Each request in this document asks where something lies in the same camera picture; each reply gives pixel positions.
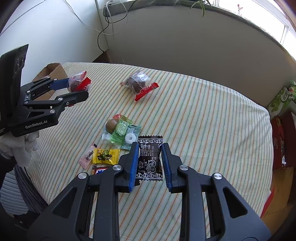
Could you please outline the white gloved left hand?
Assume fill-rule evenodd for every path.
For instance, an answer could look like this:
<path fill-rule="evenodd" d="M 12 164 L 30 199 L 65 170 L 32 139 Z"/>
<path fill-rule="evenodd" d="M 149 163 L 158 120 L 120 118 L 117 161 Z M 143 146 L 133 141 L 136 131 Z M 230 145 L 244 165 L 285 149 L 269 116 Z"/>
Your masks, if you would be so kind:
<path fill-rule="evenodd" d="M 31 161 L 33 151 L 39 148 L 38 138 L 39 131 L 21 137 L 6 133 L 1 136 L 1 156 L 8 160 L 14 157 L 20 167 L 26 167 Z"/>

